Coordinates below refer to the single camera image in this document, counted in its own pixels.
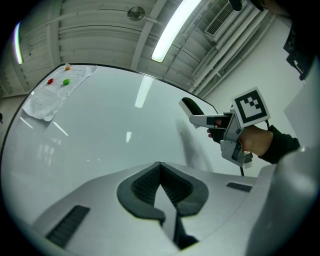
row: pipe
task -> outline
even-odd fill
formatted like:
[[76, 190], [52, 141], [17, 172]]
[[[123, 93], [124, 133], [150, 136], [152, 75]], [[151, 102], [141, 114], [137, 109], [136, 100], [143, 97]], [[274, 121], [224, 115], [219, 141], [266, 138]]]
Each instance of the pipe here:
[[219, 79], [219, 81], [213, 85], [209, 91], [207, 91], [205, 93], [205, 95], [202, 97], [202, 99], [204, 99], [205, 97], [208, 96], [209, 93], [211, 93], [222, 81], [223, 79], [225, 79], [229, 73], [234, 70], [239, 64], [240, 62], [242, 62], [247, 55], [253, 50], [254, 47], [256, 47], [257, 43], [259, 43], [259, 41], [261, 40], [261, 38], [265, 35], [265, 33], [267, 32], [268, 28], [270, 27], [271, 23], [274, 21], [275, 19], [275, 15], [273, 15], [270, 19], [270, 21], [268, 22], [268, 24], [266, 25], [266, 27], [263, 29], [263, 31], [261, 32], [261, 34], [259, 35], [259, 37], [254, 41], [254, 43], [252, 44], [252, 46], [250, 46], [250, 48], [241, 56], [241, 58], [232, 66], [232, 68], [230, 68], [222, 77], [221, 79]]
[[232, 56], [231, 59], [228, 60], [228, 62], [219, 70], [219, 72], [223, 72], [224, 68], [231, 63], [235, 57], [237, 57], [237, 55], [241, 52], [241, 50], [246, 46], [246, 44], [250, 41], [250, 39], [255, 35], [255, 33], [257, 32], [257, 30], [260, 28], [261, 23], [255, 27], [255, 29], [253, 30], [253, 32], [249, 35], [249, 37], [244, 41], [244, 43], [241, 45], [241, 47], [236, 51], [236, 53]]
[[243, 33], [246, 27], [252, 22], [252, 20], [257, 16], [260, 11], [254, 8], [250, 15], [245, 19], [238, 30], [230, 37], [230, 39], [225, 43], [217, 55], [213, 58], [210, 64], [205, 68], [205, 70], [199, 75], [199, 77], [193, 83], [193, 86], [189, 89], [189, 92], [193, 92], [193, 88], [197, 88], [200, 82], [205, 78], [205, 76], [211, 71], [211, 69], [217, 64], [217, 62], [226, 54], [228, 49], [232, 44], [238, 39], [238, 37]]
[[154, 24], [160, 25], [161, 27], [165, 27], [165, 26], [166, 26], [163, 22], [161, 22], [161, 21], [159, 21], [159, 20], [156, 20], [156, 19], [154, 19], [154, 18], [150, 18], [150, 17], [148, 17], [148, 16], [144, 16], [143, 19], [145, 19], [145, 20], [147, 20], [147, 21], [149, 21], [149, 22], [152, 22], [152, 23], [154, 23]]
[[209, 58], [209, 56], [213, 53], [213, 51], [216, 48], [213, 46], [211, 47], [211, 49], [206, 53], [206, 55], [204, 56], [204, 58], [201, 60], [201, 62], [198, 64], [198, 66], [195, 68], [195, 70], [192, 72], [192, 75], [195, 77], [197, 75], [197, 73], [199, 72], [199, 69], [202, 68], [202, 66], [204, 65], [204, 63], [207, 61], [207, 59]]
[[213, 58], [217, 55], [218, 51], [215, 47], [213, 47], [214, 51], [211, 53], [211, 55], [205, 60], [205, 62], [202, 64], [199, 71], [195, 74], [195, 78], [197, 79], [199, 75], [204, 71], [204, 69], [209, 65], [209, 63], [213, 60]]
[[221, 47], [224, 46], [226, 41], [231, 37], [231, 35], [239, 28], [239, 26], [244, 22], [244, 20], [248, 17], [249, 13], [252, 12], [254, 7], [252, 5], [247, 6], [243, 9], [242, 13], [235, 20], [235, 22], [230, 26], [230, 28], [225, 32], [225, 34], [220, 38], [215, 48], [220, 51]]
[[219, 64], [213, 69], [209, 76], [204, 80], [204, 82], [197, 88], [197, 91], [194, 92], [195, 95], [198, 95], [199, 92], [211, 81], [211, 79], [219, 72], [219, 70], [232, 58], [233, 55], [238, 51], [250, 34], [255, 30], [255, 28], [262, 22], [262, 20], [267, 15], [268, 11], [262, 11], [256, 17], [256, 19], [248, 26], [244, 33], [239, 37], [231, 49], [227, 52], [225, 57], [219, 62]]

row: white table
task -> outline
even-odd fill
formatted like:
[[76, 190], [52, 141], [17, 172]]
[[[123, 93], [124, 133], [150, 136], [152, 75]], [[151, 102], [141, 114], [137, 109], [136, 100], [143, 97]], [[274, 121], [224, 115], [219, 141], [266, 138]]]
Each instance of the white table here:
[[221, 157], [220, 145], [208, 138], [206, 128], [189, 122], [179, 102], [191, 98], [205, 114], [217, 114], [214, 107], [157, 79], [143, 106], [135, 107], [143, 78], [98, 66], [52, 121], [30, 117], [20, 107], [1, 162], [3, 196], [13, 214], [32, 224], [85, 182], [157, 161], [240, 175], [238, 166]]

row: ceiling light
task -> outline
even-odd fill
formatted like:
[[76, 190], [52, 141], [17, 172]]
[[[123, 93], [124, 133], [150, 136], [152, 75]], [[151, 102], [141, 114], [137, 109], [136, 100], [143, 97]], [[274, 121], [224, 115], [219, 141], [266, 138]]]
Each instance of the ceiling light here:
[[172, 18], [166, 25], [155, 49], [151, 59], [156, 62], [163, 62], [164, 58], [169, 51], [170, 46], [174, 42], [177, 34], [179, 33], [186, 20], [197, 7], [201, 0], [183, 0], [179, 7], [176, 9]]
[[14, 37], [14, 53], [15, 53], [15, 59], [16, 62], [18, 62], [19, 65], [22, 64], [22, 55], [21, 55], [21, 50], [20, 50], [20, 44], [19, 44], [19, 26], [20, 22], [15, 26], [13, 37]]

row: hand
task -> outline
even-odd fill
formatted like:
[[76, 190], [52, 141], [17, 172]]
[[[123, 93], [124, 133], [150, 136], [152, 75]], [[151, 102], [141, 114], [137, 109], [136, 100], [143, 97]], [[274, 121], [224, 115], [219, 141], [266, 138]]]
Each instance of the hand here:
[[[217, 119], [215, 124], [219, 127], [221, 119]], [[208, 137], [212, 138], [209, 129]], [[262, 157], [270, 147], [274, 134], [271, 131], [260, 129], [254, 125], [244, 128], [240, 134], [239, 141], [242, 144], [242, 150], [248, 151]]]

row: paper sheet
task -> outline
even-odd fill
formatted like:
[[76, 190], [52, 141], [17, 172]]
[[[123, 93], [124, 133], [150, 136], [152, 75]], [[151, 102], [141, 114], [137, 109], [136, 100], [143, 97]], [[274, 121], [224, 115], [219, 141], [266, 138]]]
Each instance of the paper sheet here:
[[[65, 64], [59, 67], [48, 78], [53, 78], [53, 83], [47, 84], [44, 80], [29, 96], [23, 110], [36, 119], [51, 121], [71, 93], [96, 70], [97, 66]], [[64, 85], [65, 79], [70, 79], [68, 85]]]

